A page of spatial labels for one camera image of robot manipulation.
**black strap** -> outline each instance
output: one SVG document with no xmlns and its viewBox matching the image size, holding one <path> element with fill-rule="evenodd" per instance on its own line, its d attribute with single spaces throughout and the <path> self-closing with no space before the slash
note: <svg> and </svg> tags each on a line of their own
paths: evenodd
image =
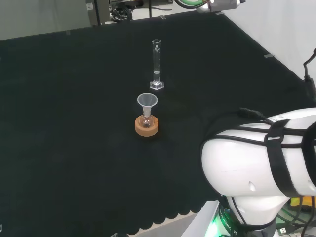
<svg viewBox="0 0 316 237">
<path fill-rule="evenodd" d="M 284 139 L 283 129 L 289 120 L 281 120 L 273 123 L 265 136 L 267 152 L 272 176 L 277 187 L 289 198 L 300 197 L 291 180 L 285 158 L 282 151 L 282 141 Z"/>
<path fill-rule="evenodd" d="M 263 128 L 255 128 L 255 127 L 243 127 L 238 126 L 234 127 L 231 130 L 242 130 L 242 131 L 248 131 L 248 132 L 259 132 L 259 133 L 268 133 L 268 129 Z M 291 128 L 284 128 L 283 134 L 284 135 L 292 135 L 292 136 L 303 136 L 306 132 L 306 129 L 291 129 Z"/>
<path fill-rule="evenodd" d="M 307 128 L 302 139 L 302 152 L 308 175 L 316 186 L 316 154 L 315 154 L 316 122 Z"/>
</svg>

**green light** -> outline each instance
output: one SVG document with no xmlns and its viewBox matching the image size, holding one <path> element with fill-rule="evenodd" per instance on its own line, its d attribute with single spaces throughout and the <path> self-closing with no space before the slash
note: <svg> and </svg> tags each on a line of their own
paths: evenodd
<svg viewBox="0 0 316 237">
<path fill-rule="evenodd" d="M 215 237 L 217 235 L 216 221 L 210 223 L 205 233 L 205 237 Z"/>
</svg>

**black fabric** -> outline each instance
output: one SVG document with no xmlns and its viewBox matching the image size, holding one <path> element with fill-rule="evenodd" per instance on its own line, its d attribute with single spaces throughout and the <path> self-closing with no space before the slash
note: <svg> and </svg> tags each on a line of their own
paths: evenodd
<svg viewBox="0 0 316 237">
<path fill-rule="evenodd" d="M 142 138 L 136 99 L 157 38 L 159 132 Z M 314 105 L 267 53 L 225 15 L 196 12 L 1 41 L 1 236 L 134 234 L 215 200 L 199 159 L 208 120 Z M 210 132 L 246 122 L 231 115 Z"/>
<path fill-rule="evenodd" d="M 289 198 L 297 198 L 297 193 L 288 171 L 281 143 L 284 139 L 284 127 L 288 119 L 273 123 L 265 136 L 271 173 L 277 187 Z"/>
<path fill-rule="evenodd" d="M 304 156 L 305 166 L 308 175 L 314 185 L 316 185 L 316 154 L 315 154 L 315 139 L 316 139 L 316 122 L 309 126 L 302 139 L 302 152 Z"/>
</svg>

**equipment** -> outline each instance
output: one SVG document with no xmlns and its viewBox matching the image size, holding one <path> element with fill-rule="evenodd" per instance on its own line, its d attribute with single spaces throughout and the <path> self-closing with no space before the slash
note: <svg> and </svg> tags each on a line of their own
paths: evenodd
<svg viewBox="0 0 316 237">
<path fill-rule="evenodd" d="M 316 196 L 316 108 L 260 120 L 220 132 L 201 147 L 205 176 L 225 195 L 214 237 L 277 237 L 275 218 L 289 198 Z"/>
<path fill-rule="evenodd" d="M 175 2 L 185 9 L 197 9 L 198 12 L 214 12 L 236 9 L 245 0 L 175 0 Z"/>
</svg>

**funnel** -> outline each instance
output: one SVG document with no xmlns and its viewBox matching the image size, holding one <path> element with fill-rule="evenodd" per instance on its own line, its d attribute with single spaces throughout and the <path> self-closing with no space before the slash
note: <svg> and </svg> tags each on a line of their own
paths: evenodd
<svg viewBox="0 0 316 237">
<path fill-rule="evenodd" d="M 144 137 L 150 137 L 158 131 L 158 119 L 151 115 L 152 107 L 157 104 L 158 98 L 150 93 L 144 93 L 138 96 L 138 104 L 143 107 L 143 115 L 135 121 L 136 132 Z"/>
</svg>

